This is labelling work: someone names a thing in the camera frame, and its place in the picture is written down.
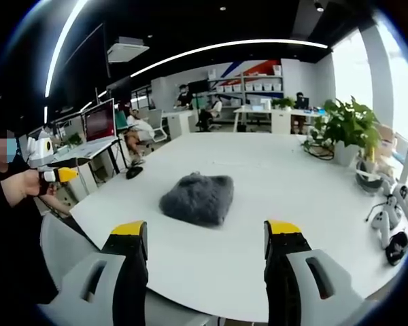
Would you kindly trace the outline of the person's left hand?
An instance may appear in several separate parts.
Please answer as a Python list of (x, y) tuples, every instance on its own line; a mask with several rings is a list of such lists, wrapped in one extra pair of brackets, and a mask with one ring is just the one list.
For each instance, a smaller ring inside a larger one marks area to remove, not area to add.
[(30, 196), (55, 196), (56, 186), (50, 177), (50, 171), (38, 171), (29, 169), (23, 172), (24, 189), (27, 195)]

